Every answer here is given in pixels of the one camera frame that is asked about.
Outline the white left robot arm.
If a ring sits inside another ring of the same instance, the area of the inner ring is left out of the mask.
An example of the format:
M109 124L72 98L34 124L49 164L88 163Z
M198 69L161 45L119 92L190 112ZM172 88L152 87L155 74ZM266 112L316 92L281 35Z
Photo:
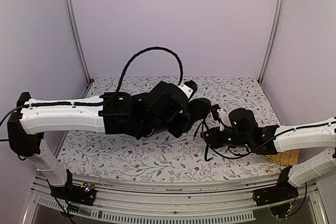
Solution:
M139 140L167 131L177 137L190 126L189 109L196 91L193 81L161 81L141 94L117 90L63 101L37 100L24 92L9 113L9 145L13 152L29 159L61 195L73 200L78 188L72 184L71 172L50 152L46 132L88 131Z

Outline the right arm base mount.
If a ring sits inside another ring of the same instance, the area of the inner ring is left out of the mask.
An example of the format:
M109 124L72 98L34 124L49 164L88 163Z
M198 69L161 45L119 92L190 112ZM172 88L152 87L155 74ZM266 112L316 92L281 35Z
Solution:
M289 180L289 171L292 166L283 169L274 186L256 189L252 199L257 206L278 203L284 200L294 199L299 196L297 187L292 186Z

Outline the black shoelace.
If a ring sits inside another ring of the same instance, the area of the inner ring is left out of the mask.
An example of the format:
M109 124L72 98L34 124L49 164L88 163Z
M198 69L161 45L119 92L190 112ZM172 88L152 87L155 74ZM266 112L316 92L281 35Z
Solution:
M209 157L209 147L205 140L205 130L208 130L209 127L206 122L206 118L202 119L198 126L196 127L196 130L193 134L193 141L196 141L197 149L203 154L203 160L205 162L213 161L213 157Z

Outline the black canvas sneaker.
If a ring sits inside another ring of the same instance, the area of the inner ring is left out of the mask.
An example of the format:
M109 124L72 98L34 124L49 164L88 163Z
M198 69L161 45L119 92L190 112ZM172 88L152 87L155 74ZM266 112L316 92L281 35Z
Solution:
M197 98L189 102L187 112L184 117L182 133L187 133L196 121L206 117L211 109L211 102L207 98Z

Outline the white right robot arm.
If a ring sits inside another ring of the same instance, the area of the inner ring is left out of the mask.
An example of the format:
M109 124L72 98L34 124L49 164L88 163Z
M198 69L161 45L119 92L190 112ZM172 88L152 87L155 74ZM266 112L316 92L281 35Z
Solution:
M201 138L206 149L217 153L222 147L246 147L245 154L227 159L240 159L251 154L277 155L287 151L303 150L311 154L302 163L290 165L279 175L271 190L276 201L284 200L292 188L335 170L335 118L302 125L259 126L251 110L238 108L228 115L217 111L218 127L202 125Z

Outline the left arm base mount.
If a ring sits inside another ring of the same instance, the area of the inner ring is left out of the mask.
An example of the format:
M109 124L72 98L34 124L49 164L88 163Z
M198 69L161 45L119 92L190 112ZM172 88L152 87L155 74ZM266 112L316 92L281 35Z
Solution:
M51 186L51 195L56 199L64 200L66 203L73 202L86 206L93 206L97 191L95 184L84 182L81 185L74 185L72 173L66 169L67 177L64 186Z

